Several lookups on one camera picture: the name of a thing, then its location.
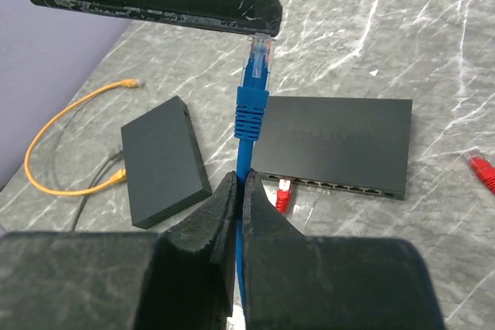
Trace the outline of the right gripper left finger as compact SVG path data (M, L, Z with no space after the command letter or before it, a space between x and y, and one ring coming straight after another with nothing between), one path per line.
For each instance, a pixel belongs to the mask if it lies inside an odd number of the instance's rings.
M164 233L12 232L3 329L223 329L234 302L237 177Z

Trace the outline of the black network switch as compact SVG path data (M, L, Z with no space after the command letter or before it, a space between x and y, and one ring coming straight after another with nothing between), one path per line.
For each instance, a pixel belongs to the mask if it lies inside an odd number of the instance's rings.
M121 127L131 222L149 229L213 193L188 107L174 96Z
M405 99L272 96L251 167L267 179L403 200L411 119Z

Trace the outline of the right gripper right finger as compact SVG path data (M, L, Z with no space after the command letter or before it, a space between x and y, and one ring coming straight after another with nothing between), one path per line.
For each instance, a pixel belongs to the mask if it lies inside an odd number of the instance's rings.
M306 236L268 200L256 172L243 205L249 329L443 329L428 268L407 240Z

